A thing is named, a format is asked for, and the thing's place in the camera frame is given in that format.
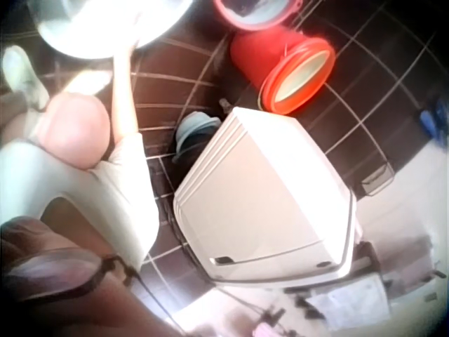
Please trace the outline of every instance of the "white sink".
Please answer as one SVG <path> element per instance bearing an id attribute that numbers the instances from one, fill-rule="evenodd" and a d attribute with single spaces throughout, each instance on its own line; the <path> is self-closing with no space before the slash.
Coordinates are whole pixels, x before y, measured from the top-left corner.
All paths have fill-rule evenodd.
<path id="1" fill-rule="evenodd" d="M 193 0 L 28 0 L 34 23 L 54 49 L 75 58 L 109 58 L 120 17 L 133 3 L 143 4 L 138 47 L 172 27 Z"/>

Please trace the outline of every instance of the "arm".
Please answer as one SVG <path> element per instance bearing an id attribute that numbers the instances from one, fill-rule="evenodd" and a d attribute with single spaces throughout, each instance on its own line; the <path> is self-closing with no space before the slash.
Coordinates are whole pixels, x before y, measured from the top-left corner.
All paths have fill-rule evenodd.
<path id="1" fill-rule="evenodd" d="M 135 115 L 130 78 L 130 53 L 122 51 L 114 56 L 112 89 L 112 132 L 115 144 L 126 136 L 139 132 Z"/>

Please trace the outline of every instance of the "white shoe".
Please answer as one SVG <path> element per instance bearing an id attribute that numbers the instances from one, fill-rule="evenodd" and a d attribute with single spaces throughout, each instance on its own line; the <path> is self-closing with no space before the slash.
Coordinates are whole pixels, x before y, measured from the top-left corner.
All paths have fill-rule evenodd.
<path id="1" fill-rule="evenodd" d="M 21 47 L 12 46 L 5 50 L 1 69 L 12 91 L 28 89 L 24 94 L 31 107 L 42 110 L 47 105 L 50 99 L 48 91 L 37 78 L 27 54 Z"/>

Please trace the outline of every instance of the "hand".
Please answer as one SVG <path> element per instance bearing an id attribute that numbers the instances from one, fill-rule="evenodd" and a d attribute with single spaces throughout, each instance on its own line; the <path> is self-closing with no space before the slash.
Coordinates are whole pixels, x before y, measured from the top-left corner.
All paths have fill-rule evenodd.
<path id="1" fill-rule="evenodd" d="M 123 19 L 118 24 L 114 58 L 129 58 L 137 47 L 142 34 L 141 17 L 142 9 L 136 6 L 130 6 L 123 14 Z"/>

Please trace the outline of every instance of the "dark brown tile wall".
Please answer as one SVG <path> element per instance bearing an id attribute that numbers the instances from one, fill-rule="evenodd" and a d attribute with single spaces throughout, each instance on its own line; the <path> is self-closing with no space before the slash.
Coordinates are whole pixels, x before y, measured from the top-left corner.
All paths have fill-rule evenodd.
<path id="1" fill-rule="evenodd" d="M 448 82 L 443 1 L 409 3 L 326 0 L 298 28 L 329 40 L 337 61 L 326 86 L 291 116 L 358 197 L 362 180 L 386 163 L 399 171 L 429 141 L 417 116 Z M 257 108 L 252 89 L 227 97 Z"/>
<path id="2" fill-rule="evenodd" d="M 194 110 L 221 116 L 221 97 L 257 109 L 257 92 L 230 62 L 231 32 L 218 22 L 211 6 L 209 0 L 195 1 L 176 26 L 133 56 L 138 122 L 160 214 L 159 235 L 141 274 L 170 312 L 211 288 L 183 253 L 171 227 L 173 193 L 182 180 L 171 162 L 175 128 Z M 325 0 L 299 28 L 329 40 L 338 59 L 327 86 L 291 116 L 310 132 L 359 197 L 365 194 L 361 181 L 385 159 L 398 171 L 428 141 L 416 113 L 447 78 L 447 36 L 436 24 L 446 8 L 438 0 Z M 112 69 L 108 60 L 77 60 L 54 51 L 36 33 L 26 8 L 11 13 L 2 27 L 1 46 L 22 46 L 51 94 L 79 70 Z M 111 86 L 98 97 L 110 109 Z M 131 288 L 165 317 L 140 286 Z"/>

